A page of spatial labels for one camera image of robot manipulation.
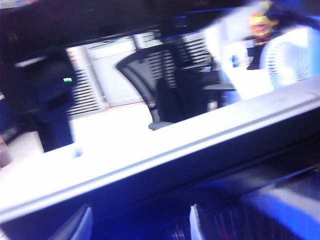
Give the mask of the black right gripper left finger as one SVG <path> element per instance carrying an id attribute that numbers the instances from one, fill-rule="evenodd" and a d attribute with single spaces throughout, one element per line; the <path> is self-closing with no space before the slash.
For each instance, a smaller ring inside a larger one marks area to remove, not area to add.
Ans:
<path id="1" fill-rule="evenodd" d="M 90 240 L 93 213 L 89 205 L 83 205 L 54 234 L 54 240 Z"/>

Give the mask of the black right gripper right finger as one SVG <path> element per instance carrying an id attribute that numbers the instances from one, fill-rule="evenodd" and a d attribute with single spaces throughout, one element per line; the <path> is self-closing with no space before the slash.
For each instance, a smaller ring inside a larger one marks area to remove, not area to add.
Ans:
<path id="1" fill-rule="evenodd" d="M 194 204 L 190 207 L 189 224 L 190 236 L 192 240 L 208 240 L 207 217 L 204 211 Z"/>

